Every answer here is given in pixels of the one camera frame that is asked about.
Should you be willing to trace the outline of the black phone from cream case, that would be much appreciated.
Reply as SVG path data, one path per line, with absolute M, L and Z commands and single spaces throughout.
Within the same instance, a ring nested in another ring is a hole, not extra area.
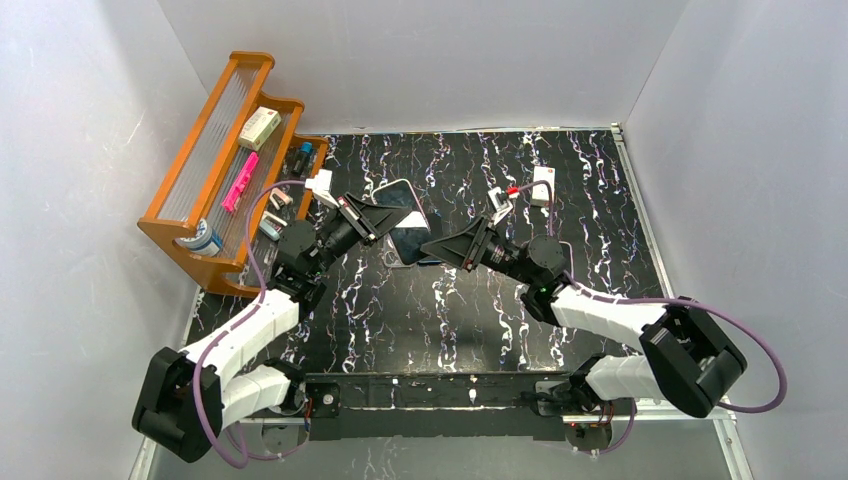
M 399 262 L 406 266 L 422 258 L 420 247 L 431 238 L 426 216 L 418 211 L 411 212 L 389 233 Z

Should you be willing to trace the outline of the black phone pink case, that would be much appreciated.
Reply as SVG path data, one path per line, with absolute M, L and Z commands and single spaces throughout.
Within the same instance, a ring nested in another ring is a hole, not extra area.
M 569 242 L 560 241 L 559 245 L 561 247 L 564 258 L 568 261 L 568 265 L 570 267 L 574 266 L 574 258 L 573 258 L 573 249 Z

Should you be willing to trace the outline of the clear phone case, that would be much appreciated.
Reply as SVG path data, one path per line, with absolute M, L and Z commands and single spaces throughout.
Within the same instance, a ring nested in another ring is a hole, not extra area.
M 382 261 L 383 265 L 388 269 L 398 269 L 407 267 L 407 265 L 404 264 L 402 259 L 400 258 L 398 250 L 395 247 L 390 235 L 387 235 L 383 238 Z

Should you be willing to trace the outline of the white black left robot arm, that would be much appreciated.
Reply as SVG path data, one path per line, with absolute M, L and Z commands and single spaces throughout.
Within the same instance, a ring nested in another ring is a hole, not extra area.
M 260 410 L 290 407 L 303 375 L 283 360 L 250 372 L 245 365 L 315 309 L 326 290 L 320 277 L 336 260 L 379 241 L 412 212 L 349 194 L 326 201 L 331 213 L 320 227 L 296 220 L 280 230 L 273 276 L 244 310 L 197 342 L 153 355 L 131 418 L 135 431 L 187 463 L 209 451 L 238 469 L 253 459 L 244 439 L 230 453 L 220 435 Z

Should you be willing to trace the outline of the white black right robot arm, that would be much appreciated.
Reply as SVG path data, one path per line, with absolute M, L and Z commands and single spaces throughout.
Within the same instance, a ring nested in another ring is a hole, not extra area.
M 569 274 L 562 243 L 550 235 L 517 246 L 477 217 L 421 250 L 458 269 L 483 265 L 526 285 L 520 301 L 541 323 L 587 331 L 636 350 L 626 357 L 595 354 L 572 372 L 554 397 L 574 408 L 653 399 L 704 418 L 747 368 L 741 350 L 692 300 L 612 297 L 579 286 Z

